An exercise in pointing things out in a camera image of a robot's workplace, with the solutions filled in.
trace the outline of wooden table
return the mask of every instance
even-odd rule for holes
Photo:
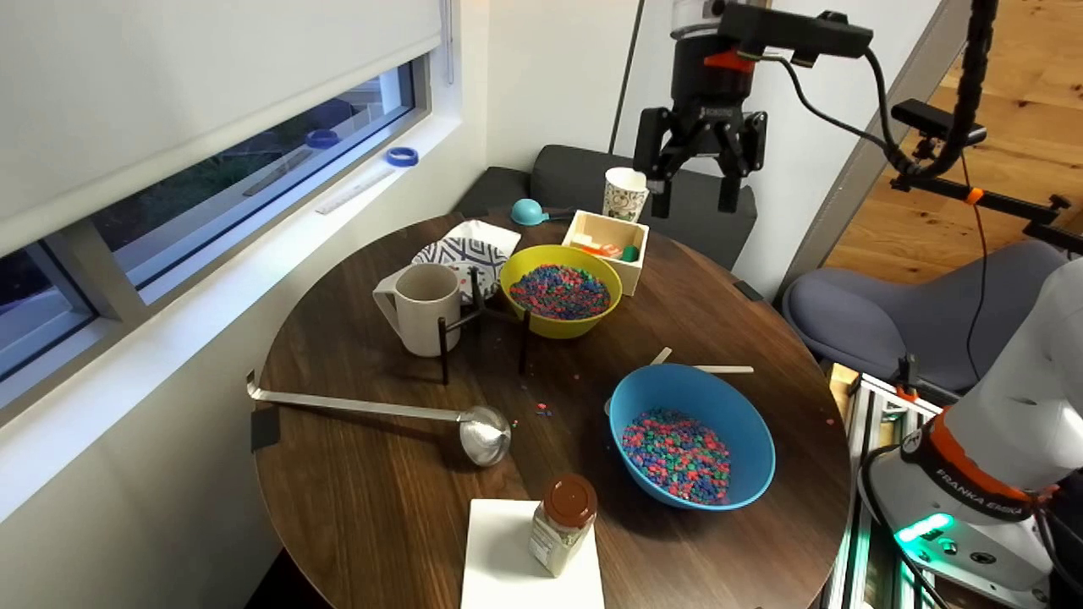
[[[821,373],[784,320],[708,256],[651,237],[638,296],[579,342],[528,337],[485,314],[439,363],[412,359],[369,292],[457,221],[431,221],[363,245],[324,272],[277,330],[264,387],[423,406],[513,410],[512,455],[472,466],[448,421],[268,406],[255,460],[283,551],[332,605],[444,609],[460,602],[472,497],[542,497],[560,469],[600,491],[607,605],[811,605],[849,513],[843,421]],[[560,240],[536,227],[525,243]],[[730,383],[774,434],[780,474],[738,513],[648,500],[607,442],[607,387],[665,343],[671,363],[749,363]]]

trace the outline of white cup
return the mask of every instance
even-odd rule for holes
[[[651,197],[651,186],[642,172],[631,165],[607,169],[604,215],[638,222],[648,205],[648,197]]]
[[[382,277],[374,292],[375,307],[401,336],[402,347],[419,359],[439,354],[444,327],[460,320],[457,270],[439,263],[411,263]],[[448,350],[460,342],[460,330],[448,330]]]

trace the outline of bowl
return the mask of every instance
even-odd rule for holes
[[[512,287],[546,263],[576,266],[583,272],[591,272],[597,281],[607,283],[609,299],[600,314],[583,314],[583,319],[554,319],[554,314],[533,310],[533,336],[570,342],[570,337],[591,330],[607,314],[616,310],[616,305],[622,296],[622,283],[618,283],[618,272],[607,259],[600,259],[579,245],[537,243],[537,245],[525,245],[525,249],[512,252],[501,263],[501,292],[518,314],[525,314],[525,305],[512,293]]]
[[[728,445],[728,455],[708,449],[712,434]],[[683,509],[740,509],[754,502],[774,480],[774,439],[763,412],[726,377],[689,365],[642,365],[622,375],[609,394],[609,437],[631,475],[660,502]],[[660,460],[657,475],[675,474],[660,482],[642,466],[642,453]],[[683,455],[699,455],[708,469],[728,463],[728,475],[712,475],[689,493],[689,466]]]

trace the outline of box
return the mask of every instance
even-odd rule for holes
[[[564,228],[564,245],[583,245],[618,272],[622,293],[638,293],[642,259],[648,259],[648,222],[631,222],[588,208],[576,208],[572,227]]]

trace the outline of metal spoon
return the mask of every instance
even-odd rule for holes
[[[473,410],[427,410],[427,406],[401,406],[401,403],[366,403],[366,399],[340,399],[340,394],[307,394],[307,392],[274,392],[255,386],[248,375],[248,394],[256,403],[290,403],[310,410],[340,410],[340,412],[369,412],[369,416],[401,416],[401,420],[439,420],[460,427],[460,445],[476,466],[492,466],[506,460],[512,445],[512,421],[486,406]]]

